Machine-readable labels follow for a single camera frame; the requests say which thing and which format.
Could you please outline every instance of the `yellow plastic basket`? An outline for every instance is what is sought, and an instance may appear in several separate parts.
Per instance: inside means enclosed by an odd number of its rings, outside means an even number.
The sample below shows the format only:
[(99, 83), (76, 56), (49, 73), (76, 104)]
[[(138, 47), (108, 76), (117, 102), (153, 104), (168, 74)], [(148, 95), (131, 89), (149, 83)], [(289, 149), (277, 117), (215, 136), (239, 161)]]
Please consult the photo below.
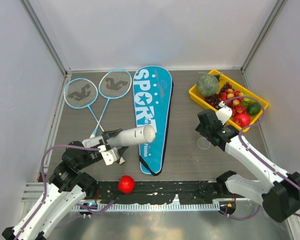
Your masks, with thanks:
[[(213, 69), (209, 72), (209, 74), (220, 74), (220, 72), (216, 69)], [(245, 95), (248, 95), (250, 97), (254, 97), (256, 99), (258, 99), (262, 105), (264, 106), (265, 109), (267, 109), (269, 107), (269, 103), (262, 99), (261, 97), (259, 97), (258, 95), (254, 94), (253, 92), (249, 91), (248, 89), (246, 89), (245, 87), (241, 86), (240, 84), (236, 83), (235, 81), (233, 81), (231, 78), (227, 77), (224, 74), (220, 74), (220, 78), (219, 78), (220, 82), (219, 82), (219, 89), (218, 89), (218, 93), (220, 92), (220, 89), (223, 87), (223, 85), (226, 84), (226, 82), (229, 82), (232, 87), (235, 89), (235, 91), (240, 91), (242, 93), (244, 93)], [(213, 106), (211, 106), (209, 103), (207, 103), (205, 101), (205, 97), (202, 96), (198, 90), (197, 90), (197, 85), (194, 85), (192, 88), (190, 88), (189, 90), (189, 94), (190, 94), (190, 98), (195, 101), (197, 104), (199, 104), (201, 107), (203, 107), (204, 109), (212, 109), (213, 111), (217, 111), (217, 109), (215, 109)], [(263, 113), (263, 111), (261, 110), (257, 115), (255, 116), (250, 116), (250, 124), (254, 124), (257, 119), (261, 116), (261, 114)], [(238, 129), (239, 131), (242, 129), (239, 125), (237, 125), (234, 122), (234, 118), (231, 117), (228, 121), (227, 124), (234, 126), (236, 129)], [(246, 128), (243, 132), (247, 132), (250, 129), (250, 127)]]

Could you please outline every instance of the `blue racket frame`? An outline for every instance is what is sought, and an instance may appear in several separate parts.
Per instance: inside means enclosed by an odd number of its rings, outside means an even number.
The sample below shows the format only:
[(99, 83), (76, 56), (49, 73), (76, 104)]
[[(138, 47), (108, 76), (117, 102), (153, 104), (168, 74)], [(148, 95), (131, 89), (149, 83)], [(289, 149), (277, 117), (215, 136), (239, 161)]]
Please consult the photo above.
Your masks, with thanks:
[[(78, 80), (85, 80), (85, 81), (90, 82), (93, 86), (95, 86), (95, 90), (96, 90), (96, 96), (95, 96), (94, 100), (93, 100), (91, 103), (89, 103), (89, 104), (87, 104), (87, 105), (85, 105), (85, 106), (80, 106), (80, 107), (72, 106), (71, 104), (69, 104), (69, 102), (67, 101), (67, 98), (66, 98), (66, 89), (68, 88), (69, 84), (71, 84), (71, 83), (73, 83), (73, 82), (75, 82), (75, 81), (78, 81)], [(92, 109), (91, 109), (91, 107), (90, 107), (91, 104), (93, 104), (93, 103), (97, 100), (98, 94), (99, 94), (99, 91), (98, 91), (96, 85), (95, 85), (92, 81), (90, 81), (89, 79), (82, 78), (82, 77), (79, 77), (79, 78), (76, 78), (76, 79), (71, 80), (70, 82), (68, 82), (68, 83), (65, 85), (65, 87), (64, 87), (64, 89), (63, 89), (63, 98), (64, 98), (66, 104), (67, 104), (70, 108), (73, 108), (73, 109), (84, 109), (84, 108), (88, 108), (88, 109), (90, 110), (90, 112), (92, 113), (94, 119), (96, 120), (97, 124), (99, 125), (100, 122), (99, 122), (99, 120), (97, 119), (95, 113), (92, 111)]]
[[(121, 95), (121, 96), (117, 96), (117, 97), (108, 97), (108, 96), (103, 95), (102, 91), (100, 91), (100, 85), (101, 85), (101, 82), (103, 81), (103, 79), (105, 79), (106, 76), (108, 76), (109, 74), (111, 74), (111, 73), (113, 73), (113, 72), (126, 72), (126, 73), (129, 74), (131, 81), (130, 81), (129, 89), (128, 89), (128, 91), (126, 91), (126, 93), (124, 93), (124, 94)], [(106, 101), (106, 104), (105, 104), (105, 106), (104, 106), (104, 109), (103, 109), (103, 111), (102, 111), (102, 113), (101, 113), (100, 121), (98, 122), (97, 126), (95, 127), (94, 131), (92, 132), (91, 137), (95, 137), (95, 136), (96, 136), (97, 131), (98, 131), (98, 126), (100, 125), (101, 119), (102, 119), (102, 117), (103, 117), (103, 115), (104, 115), (104, 113), (105, 113), (105, 111), (106, 111), (106, 108), (107, 108), (107, 106), (108, 106), (109, 101), (112, 100), (112, 99), (120, 99), (120, 98), (124, 97), (124, 96), (130, 91), (131, 85), (132, 85), (132, 76), (131, 76), (130, 72), (128, 72), (128, 71), (125, 70), (125, 69), (120, 69), (120, 68), (114, 69), (114, 70), (109, 71), (106, 75), (103, 76), (103, 78), (101, 79), (101, 81), (100, 81), (100, 83), (99, 83), (98, 91), (100, 92), (100, 94), (101, 94), (102, 97), (104, 97), (104, 98), (107, 99), (107, 101)]]

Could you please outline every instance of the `melon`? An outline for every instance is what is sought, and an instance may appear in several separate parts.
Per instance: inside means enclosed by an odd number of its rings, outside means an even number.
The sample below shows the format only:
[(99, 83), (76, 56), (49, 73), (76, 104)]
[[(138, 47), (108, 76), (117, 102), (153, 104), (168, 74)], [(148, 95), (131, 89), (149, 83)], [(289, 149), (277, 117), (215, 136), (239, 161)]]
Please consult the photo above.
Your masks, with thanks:
[(204, 74), (196, 83), (198, 92), (204, 97), (210, 97), (217, 93), (219, 89), (219, 81), (214, 75)]

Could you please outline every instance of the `gray tabletop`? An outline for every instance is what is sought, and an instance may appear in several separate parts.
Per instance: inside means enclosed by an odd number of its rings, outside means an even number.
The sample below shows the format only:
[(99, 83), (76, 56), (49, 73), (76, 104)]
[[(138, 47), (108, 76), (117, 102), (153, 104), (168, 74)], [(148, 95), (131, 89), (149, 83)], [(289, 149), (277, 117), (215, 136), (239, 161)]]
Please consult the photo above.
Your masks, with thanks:
[[(235, 215), (250, 216), (252, 202), (237, 201)], [(287, 221), (278, 223), (262, 209), (253, 219), (238, 221), (215, 211), (106, 212), (79, 218), (70, 212), (48, 240), (292, 240)]]
[[(245, 85), (239, 70), (223, 70), (239, 84)], [(138, 147), (132, 146), (124, 153), (124, 165), (106, 166), (100, 161), (84, 169), (99, 181), (117, 181), (122, 175), (130, 175), (136, 181), (178, 181), (178, 180), (215, 180), (220, 174), (232, 170), (248, 179), (255, 177), (235, 158), (218, 147), (211, 146), (207, 150), (198, 147), (200, 135), (195, 131), (199, 120), (197, 113), (201, 106), (189, 97), (189, 89), (196, 83), (199, 71), (181, 70), (170, 72), (173, 79), (173, 95), (170, 110), (169, 130), (162, 172), (159, 176), (145, 175), (140, 170)], [(76, 72), (72, 78), (87, 78), (98, 86), (104, 72)], [(99, 117), (106, 104), (106, 99), (98, 96), (91, 105)], [(87, 139), (97, 123), (87, 109), (73, 109), (64, 105), (57, 131), (55, 144), (67, 144), (72, 141)], [(111, 100), (102, 118), (101, 125), (105, 131), (130, 129), (136, 127), (132, 90), (123, 98)], [(266, 155), (261, 133), (257, 127), (244, 134), (247, 140), (262, 154)], [(65, 150), (53, 150), (48, 167), (49, 177), (54, 168), (61, 162)]]

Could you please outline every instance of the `metal floor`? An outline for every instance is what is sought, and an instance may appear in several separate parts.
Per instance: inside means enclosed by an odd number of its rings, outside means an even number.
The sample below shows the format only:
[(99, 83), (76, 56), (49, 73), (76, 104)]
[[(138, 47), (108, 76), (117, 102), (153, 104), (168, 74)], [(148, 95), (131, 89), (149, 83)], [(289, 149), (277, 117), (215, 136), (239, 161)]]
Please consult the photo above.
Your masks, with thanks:
[[(223, 70), (225, 75), (238, 83), (245, 85), (240, 70)], [(159, 176), (145, 175), (140, 170), (138, 147), (132, 146), (124, 153), (124, 165), (113, 164), (106, 166), (99, 162), (84, 169), (99, 181), (118, 181), (122, 175), (130, 175), (136, 181), (179, 181), (179, 180), (215, 180), (220, 174), (232, 170), (248, 179), (255, 177), (234, 157), (211, 146), (207, 150), (198, 147), (200, 135), (195, 131), (199, 124), (197, 113), (203, 108), (192, 101), (189, 89), (197, 82), (199, 71), (171, 71), (173, 79), (173, 94), (169, 119), (169, 130), (163, 170)], [(104, 72), (77, 72), (72, 79), (87, 78), (99, 85)], [(91, 105), (96, 116), (100, 116), (106, 104), (106, 99), (100, 94)], [(89, 138), (97, 123), (87, 109), (73, 109), (64, 105), (58, 127), (55, 145), (67, 144), (72, 141), (82, 141)], [(123, 98), (111, 100), (102, 118), (101, 125), (105, 131), (115, 129), (130, 129), (136, 127), (133, 104), (133, 91)], [(262, 154), (266, 155), (265, 146), (257, 127), (244, 134), (247, 140)], [(48, 174), (61, 162), (65, 150), (53, 150)]]
[[(246, 217), (256, 206), (238, 201), (235, 215)], [(271, 220), (262, 210), (238, 221), (215, 211), (108, 212), (92, 218), (69, 213), (48, 240), (291, 240), (286, 223)]]
[[(218, 148), (202, 150), (195, 128), (197, 113), (202, 108), (194, 103), (188, 90), (196, 83), (199, 71), (171, 71), (174, 82), (166, 156), (162, 173), (152, 177), (143, 174), (138, 161), (137, 147), (130, 147), (124, 154), (123, 166), (105, 166), (103, 162), (86, 169), (98, 181), (117, 181), (122, 175), (131, 175), (137, 181), (177, 181), (215, 180), (225, 171), (254, 179), (255, 177), (236, 159)], [(245, 85), (241, 71), (223, 70), (224, 74)], [(77, 72), (74, 78), (87, 78), (97, 86), (104, 72)], [(97, 116), (101, 115), (106, 100), (99, 95), (92, 104)], [(134, 128), (133, 94), (130, 91), (119, 100), (110, 101), (101, 122), (103, 128)], [(96, 126), (96, 121), (88, 109), (75, 110), (65, 105), (63, 108), (55, 144), (66, 144), (74, 140), (88, 138)], [(261, 153), (266, 155), (265, 146), (258, 128), (250, 129), (246, 138)], [(60, 163), (64, 149), (53, 151), (48, 168), (48, 177)], [(241, 200), (237, 203), (235, 215), (251, 215), (256, 206)], [(60, 225), (66, 224), (78, 213), (69, 213)], [(262, 210), (247, 221), (226, 218), (215, 211), (165, 211), (165, 212), (107, 212), (92, 218), (80, 218), (56, 228), (48, 240), (290, 240), (293, 239), (287, 222), (277, 223)]]

